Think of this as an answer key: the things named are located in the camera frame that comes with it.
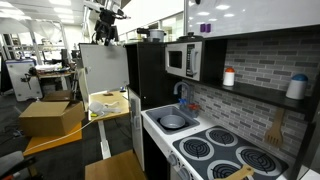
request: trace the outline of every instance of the purple sticker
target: purple sticker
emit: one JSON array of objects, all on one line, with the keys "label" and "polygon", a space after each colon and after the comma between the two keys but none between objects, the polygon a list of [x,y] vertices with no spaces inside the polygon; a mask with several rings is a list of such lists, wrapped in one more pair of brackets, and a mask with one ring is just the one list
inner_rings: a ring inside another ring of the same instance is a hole
[{"label": "purple sticker", "polygon": [[206,32],[206,24],[200,24],[200,32]]},{"label": "purple sticker", "polygon": [[206,32],[211,32],[211,24],[206,24]]}]

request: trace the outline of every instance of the microwave control panel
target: microwave control panel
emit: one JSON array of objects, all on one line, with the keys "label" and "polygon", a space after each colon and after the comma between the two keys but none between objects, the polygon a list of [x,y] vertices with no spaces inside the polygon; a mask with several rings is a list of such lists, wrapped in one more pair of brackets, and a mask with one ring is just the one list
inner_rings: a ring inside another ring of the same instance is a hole
[{"label": "microwave control panel", "polygon": [[187,45],[187,68],[186,68],[186,76],[188,77],[193,77],[194,73],[193,73],[193,69],[191,67],[191,63],[194,63],[191,61],[191,51],[195,48],[194,44],[188,44]]}]

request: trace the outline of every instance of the plastic container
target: plastic container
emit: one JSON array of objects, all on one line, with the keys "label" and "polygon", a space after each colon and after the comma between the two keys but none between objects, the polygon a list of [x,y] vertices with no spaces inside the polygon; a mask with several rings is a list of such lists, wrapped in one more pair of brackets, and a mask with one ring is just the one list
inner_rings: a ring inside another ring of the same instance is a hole
[{"label": "plastic container", "polygon": [[286,97],[301,100],[308,84],[308,77],[304,74],[297,74],[291,78]]},{"label": "plastic container", "polygon": [[227,68],[224,72],[223,85],[233,86],[234,85],[234,74],[233,68]]}]

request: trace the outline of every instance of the microwave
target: microwave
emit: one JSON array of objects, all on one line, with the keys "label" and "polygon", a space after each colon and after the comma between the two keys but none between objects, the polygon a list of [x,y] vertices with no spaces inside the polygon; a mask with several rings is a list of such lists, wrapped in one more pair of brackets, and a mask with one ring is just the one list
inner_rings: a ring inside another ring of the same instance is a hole
[{"label": "microwave", "polygon": [[167,73],[200,81],[201,42],[170,43],[165,47]]}]

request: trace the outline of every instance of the wooden spatula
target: wooden spatula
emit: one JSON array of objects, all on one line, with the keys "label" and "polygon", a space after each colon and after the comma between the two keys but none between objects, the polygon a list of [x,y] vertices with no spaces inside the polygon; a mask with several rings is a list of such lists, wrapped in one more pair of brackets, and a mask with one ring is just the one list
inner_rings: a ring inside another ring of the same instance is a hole
[{"label": "wooden spatula", "polygon": [[214,179],[214,180],[242,180],[247,176],[252,176],[253,173],[254,173],[253,168],[247,164],[244,164],[241,169],[231,174],[230,176],[224,179],[220,178],[220,179]]},{"label": "wooden spatula", "polygon": [[280,147],[282,145],[282,134],[281,134],[281,124],[283,120],[284,109],[278,108],[276,115],[274,116],[274,121],[269,130],[267,130],[264,139],[267,143]]}]

